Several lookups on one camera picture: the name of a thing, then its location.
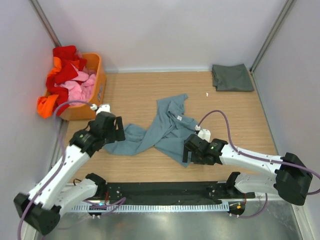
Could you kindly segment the aluminium corner post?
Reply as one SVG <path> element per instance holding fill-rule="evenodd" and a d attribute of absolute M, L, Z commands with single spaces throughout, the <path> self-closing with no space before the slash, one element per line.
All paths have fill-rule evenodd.
<path fill-rule="evenodd" d="M 281 8 L 277 18 L 275 19 L 275 22 L 273 23 L 265 41 L 263 42 L 255 60 L 252 63 L 252 66 L 250 68 L 250 73 L 253 74 L 258 65 L 260 64 L 261 60 L 265 56 L 267 50 L 271 46 L 273 40 L 275 39 L 276 35 L 280 31 L 285 19 L 289 15 L 290 11 L 294 7 L 296 0 L 286 0 L 283 7 Z"/>
<path fill-rule="evenodd" d="M 43 11 L 41 5 L 37 0 L 29 0 L 33 10 L 35 11 L 36 15 L 38 16 L 41 24 L 43 25 L 45 31 L 47 32 L 49 38 L 51 39 L 52 43 L 55 47 L 61 47 L 61 42 L 59 41 L 52 25 L 50 24 L 45 12 Z"/>

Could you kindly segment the blue-grey t shirt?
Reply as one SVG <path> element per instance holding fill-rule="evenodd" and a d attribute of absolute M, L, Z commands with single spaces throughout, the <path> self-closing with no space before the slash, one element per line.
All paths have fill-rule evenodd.
<path fill-rule="evenodd" d="M 152 147 L 175 160 L 183 167 L 190 164 L 190 157 L 183 162 L 184 141 L 195 132 L 198 122 L 185 116 L 187 94 L 158 99 L 156 115 L 148 129 L 137 124 L 124 126 L 124 141 L 109 143 L 104 149 L 113 155 L 136 156 Z"/>

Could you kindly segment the left aluminium corner post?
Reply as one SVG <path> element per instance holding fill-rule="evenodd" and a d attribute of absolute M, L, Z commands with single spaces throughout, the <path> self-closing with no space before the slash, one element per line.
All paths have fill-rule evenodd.
<path fill-rule="evenodd" d="M 55 47 L 61 47 L 61 42 L 59 41 L 52 25 L 50 24 L 45 12 L 43 11 L 41 5 L 37 0 L 29 0 L 33 10 L 35 11 L 36 15 L 38 16 L 41 24 L 43 25 L 45 31 L 47 32 L 49 38 L 51 39 L 52 43 Z"/>

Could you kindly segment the folded dark grey t shirt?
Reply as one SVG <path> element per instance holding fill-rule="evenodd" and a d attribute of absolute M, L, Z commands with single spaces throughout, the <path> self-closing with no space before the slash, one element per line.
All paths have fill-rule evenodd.
<path fill-rule="evenodd" d="M 233 66 L 213 64 L 211 72 L 212 85 L 217 92 L 253 92 L 255 90 L 244 64 Z"/>

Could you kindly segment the right aluminium corner post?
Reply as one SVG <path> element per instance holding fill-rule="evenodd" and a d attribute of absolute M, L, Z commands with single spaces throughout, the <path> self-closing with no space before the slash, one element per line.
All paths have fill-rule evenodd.
<path fill-rule="evenodd" d="M 252 63 L 252 66 L 250 68 L 250 73 L 253 74 L 258 65 L 260 64 L 261 60 L 265 56 L 267 50 L 271 46 L 273 40 L 275 39 L 276 35 L 280 31 L 285 19 L 289 15 L 290 11 L 294 7 L 296 0 L 286 0 L 283 7 L 281 8 L 277 18 L 275 19 L 275 22 L 273 23 L 265 41 L 263 42 L 255 60 Z"/>

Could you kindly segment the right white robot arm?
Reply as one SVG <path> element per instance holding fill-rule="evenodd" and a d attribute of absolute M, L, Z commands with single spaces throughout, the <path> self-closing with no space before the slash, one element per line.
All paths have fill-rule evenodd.
<path fill-rule="evenodd" d="M 293 153 L 265 155 L 232 146 L 218 138 L 208 142 L 196 134 L 184 141 L 182 161 L 198 165 L 231 165 L 253 171 L 254 175 L 236 172 L 229 176 L 225 192 L 231 198 L 242 193 L 269 193 L 302 206 L 313 178 Z"/>

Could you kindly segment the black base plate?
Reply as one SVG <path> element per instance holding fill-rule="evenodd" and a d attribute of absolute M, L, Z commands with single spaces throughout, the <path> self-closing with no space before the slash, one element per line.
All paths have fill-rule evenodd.
<path fill-rule="evenodd" d="M 254 192 L 241 193 L 225 182 L 110 182 L 98 188 L 95 199 L 126 205 L 174 206 L 218 205 L 226 199 L 253 199 Z"/>

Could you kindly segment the orange t shirt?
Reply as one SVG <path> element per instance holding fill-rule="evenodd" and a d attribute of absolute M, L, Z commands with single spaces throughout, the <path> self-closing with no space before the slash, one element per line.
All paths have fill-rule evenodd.
<path fill-rule="evenodd" d="M 50 73 L 47 75 L 47 81 L 50 77 L 58 74 L 62 69 L 61 60 L 58 57 L 53 57 L 53 68 Z M 37 100 L 37 113 L 44 119 L 49 118 L 56 105 L 56 100 L 58 98 L 58 94 L 51 94 L 49 96 L 41 96 Z"/>

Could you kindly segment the red t shirt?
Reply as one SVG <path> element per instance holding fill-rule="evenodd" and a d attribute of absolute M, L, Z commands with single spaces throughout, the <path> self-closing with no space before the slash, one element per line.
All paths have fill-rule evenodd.
<path fill-rule="evenodd" d="M 58 106 L 67 102 L 68 100 L 68 90 L 61 87 L 60 84 L 77 76 L 77 73 L 71 66 L 70 62 L 80 59 L 79 70 L 82 71 L 83 67 L 86 66 L 87 60 L 79 55 L 79 52 L 74 45 L 55 47 L 52 50 L 52 53 L 53 57 L 57 57 L 61 60 L 61 71 L 55 76 L 50 77 L 49 80 L 46 79 L 46 89 L 50 95 L 58 95 L 54 106 L 55 111 Z"/>

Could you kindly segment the orange plastic laundry basket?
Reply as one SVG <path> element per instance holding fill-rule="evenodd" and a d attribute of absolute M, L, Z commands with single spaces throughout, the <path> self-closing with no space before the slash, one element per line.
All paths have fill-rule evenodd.
<path fill-rule="evenodd" d="M 82 57 L 87 60 L 86 67 L 96 72 L 96 80 L 93 87 L 93 93 L 89 99 L 90 104 L 101 105 L 104 100 L 107 75 L 103 66 L 102 57 L 95 52 L 82 53 Z M 94 119 L 96 113 L 86 104 L 69 106 L 59 117 L 65 121 L 91 120 Z"/>

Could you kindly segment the pink t shirt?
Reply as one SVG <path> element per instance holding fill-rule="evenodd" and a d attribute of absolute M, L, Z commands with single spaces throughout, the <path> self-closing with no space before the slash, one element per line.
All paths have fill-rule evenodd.
<path fill-rule="evenodd" d="M 80 59 L 71 61 L 70 64 L 77 73 L 77 76 L 65 81 L 59 86 L 67 89 L 68 101 L 88 102 L 93 95 L 97 72 L 86 66 L 80 70 Z"/>

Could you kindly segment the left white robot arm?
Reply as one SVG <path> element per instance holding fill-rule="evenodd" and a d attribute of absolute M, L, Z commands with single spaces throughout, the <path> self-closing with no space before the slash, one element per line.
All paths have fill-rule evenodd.
<path fill-rule="evenodd" d="M 20 219 L 43 236 L 52 232 L 61 217 L 78 203 L 106 194 L 106 181 L 89 173 L 76 186 L 61 191 L 75 172 L 106 144 L 124 141 L 122 117 L 108 111 L 97 113 L 86 128 L 75 132 L 60 160 L 29 193 L 18 193 L 13 202 Z"/>

